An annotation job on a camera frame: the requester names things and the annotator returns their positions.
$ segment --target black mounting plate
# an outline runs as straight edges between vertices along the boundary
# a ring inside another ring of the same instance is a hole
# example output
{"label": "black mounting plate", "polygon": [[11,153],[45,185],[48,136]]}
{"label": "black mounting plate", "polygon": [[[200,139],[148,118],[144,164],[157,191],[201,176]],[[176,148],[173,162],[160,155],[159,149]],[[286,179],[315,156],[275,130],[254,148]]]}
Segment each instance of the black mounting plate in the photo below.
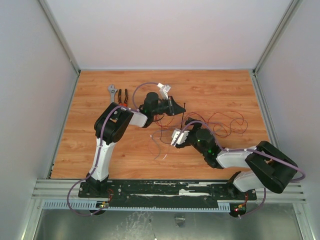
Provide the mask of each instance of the black mounting plate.
{"label": "black mounting plate", "polygon": [[[110,207],[135,208],[217,208],[217,201],[221,200],[244,202],[245,193],[231,197],[226,183],[226,180],[108,179],[100,192],[82,182],[78,196],[107,199],[109,192],[113,192]],[[249,201],[257,199],[251,190],[247,194]]]}

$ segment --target white connector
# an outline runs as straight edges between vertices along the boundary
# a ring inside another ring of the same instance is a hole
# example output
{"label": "white connector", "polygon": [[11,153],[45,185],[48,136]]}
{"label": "white connector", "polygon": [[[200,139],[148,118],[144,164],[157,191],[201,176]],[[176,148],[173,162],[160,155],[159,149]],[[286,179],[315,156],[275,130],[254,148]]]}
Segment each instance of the white connector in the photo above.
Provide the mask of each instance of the white connector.
{"label": "white connector", "polygon": [[184,131],[184,132],[179,136],[178,140],[176,141],[176,139],[177,139],[177,137],[178,137],[178,135],[179,135],[180,133],[181,133],[181,130],[178,129],[178,128],[176,128],[176,129],[173,131],[173,133],[172,133],[172,141],[171,141],[171,145],[172,145],[172,146],[176,146],[176,144],[183,144],[183,143],[186,141],[187,136],[188,136],[188,134],[189,134],[189,131],[188,131],[188,130]]}
{"label": "white connector", "polygon": [[[256,146],[249,147],[249,149],[256,149]],[[226,148],[226,151],[221,151],[216,156],[216,160],[221,167],[231,168],[231,167],[239,167],[239,168],[249,168],[246,163],[246,158],[252,153],[248,151],[248,149],[244,149],[243,151],[230,151],[230,149]]]}
{"label": "white connector", "polygon": [[163,85],[162,83],[158,83],[158,88],[160,88],[159,92],[161,93],[161,96],[163,99],[168,99],[168,92],[171,89],[170,85]]}

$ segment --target white plastic part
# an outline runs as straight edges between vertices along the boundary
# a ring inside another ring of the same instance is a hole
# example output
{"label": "white plastic part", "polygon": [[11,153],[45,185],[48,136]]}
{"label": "white plastic part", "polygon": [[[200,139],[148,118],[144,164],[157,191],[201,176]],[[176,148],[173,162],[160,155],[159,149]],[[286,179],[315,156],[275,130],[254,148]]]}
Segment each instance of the white plastic part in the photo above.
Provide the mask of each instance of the white plastic part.
{"label": "white plastic part", "polygon": [[147,122],[147,116],[142,114],[141,112],[132,111],[132,113],[133,117],[131,118],[129,125],[134,125],[142,128]]}
{"label": "white plastic part", "polygon": [[[99,180],[101,182],[108,177],[109,163],[110,163],[111,155],[112,155],[112,152],[115,148],[115,145],[116,145],[115,142],[112,142],[109,145],[107,145],[107,143],[105,141],[102,141],[102,147],[101,147],[101,151],[100,151],[98,165],[97,165],[94,173],[91,176],[95,180]],[[93,161],[93,165],[90,169],[90,173],[95,168],[99,148],[100,148],[100,138],[97,138],[96,139],[95,155],[94,155],[95,160]]]}
{"label": "white plastic part", "polygon": [[261,189],[265,186],[253,171],[242,171],[235,177],[233,185],[240,191],[246,192],[251,189]]}
{"label": "white plastic part", "polygon": [[249,151],[236,151],[236,152],[221,151],[216,156],[216,161],[224,169],[231,168],[231,167],[249,168],[245,159],[251,153],[252,152],[249,152]]}
{"label": "white plastic part", "polygon": [[178,135],[179,135],[179,133],[181,132],[181,130],[180,129],[178,129],[178,128],[176,128],[174,131],[173,131],[173,133],[172,133],[172,141],[171,141],[171,145],[172,146],[176,146],[176,144],[183,144],[185,141],[186,141],[186,138],[187,138],[187,136],[188,136],[188,134],[189,134],[189,131],[188,130],[186,130],[186,131],[184,131],[180,136],[179,136],[179,139],[176,141],[176,139],[177,139],[177,137],[178,137]]}
{"label": "white plastic part", "polygon": [[163,85],[162,83],[158,83],[158,88],[160,88],[160,93],[161,93],[161,96],[163,99],[168,99],[168,92],[170,91],[171,89],[171,86],[170,85]]}

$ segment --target red wire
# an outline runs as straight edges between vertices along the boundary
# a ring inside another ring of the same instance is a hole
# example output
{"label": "red wire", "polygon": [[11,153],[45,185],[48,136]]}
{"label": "red wire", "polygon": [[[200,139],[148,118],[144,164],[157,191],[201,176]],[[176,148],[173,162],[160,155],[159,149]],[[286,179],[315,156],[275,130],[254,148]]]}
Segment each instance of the red wire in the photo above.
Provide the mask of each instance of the red wire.
{"label": "red wire", "polygon": [[210,119],[211,119],[214,115],[216,115],[216,114],[221,114],[221,115],[223,115],[223,116],[226,116],[227,118],[232,119],[233,121],[236,121],[237,124],[239,124],[240,126],[242,126],[242,125],[244,124],[244,120],[245,120],[245,119],[244,119],[244,116],[243,116],[240,112],[238,112],[238,111],[231,111],[231,112],[237,113],[237,114],[241,115],[242,123],[237,122],[237,121],[236,121],[237,118],[230,117],[230,116],[228,116],[228,115],[226,115],[226,114],[224,114],[224,113],[222,113],[222,112],[219,112],[219,111],[218,111],[218,112],[215,112],[214,114],[212,114],[212,116],[209,117],[209,119],[208,119],[207,122],[209,123]]}
{"label": "red wire", "polygon": [[107,190],[107,192],[109,193],[109,201],[108,201],[108,203],[110,203],[115,193],[111,188],[109,188]]}
{"label": "red wire", "polygon": [[242,203],[242,205],[246,205],[248,202],[248,193],[245,193],[245,201]]}

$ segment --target red-handled pliers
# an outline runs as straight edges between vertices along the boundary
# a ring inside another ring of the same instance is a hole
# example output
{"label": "red-handled pliers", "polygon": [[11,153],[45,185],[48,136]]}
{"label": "red-handled pliers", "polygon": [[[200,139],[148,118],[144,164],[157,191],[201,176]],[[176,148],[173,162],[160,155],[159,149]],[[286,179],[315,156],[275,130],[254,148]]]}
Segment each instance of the red-handled pliers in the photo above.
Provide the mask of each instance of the red-handled pliers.
{"label": "red-handled pliers", "polygon": [[119,89],[119,91],[118,91],[118,103],[121,106],[128,107],[128,98],[129,98],[128,97],[128,90],[127,89],[124,90],[124,101],[123,101],[123,103],[121,101],[121,92],[122,92],[122,90]]}

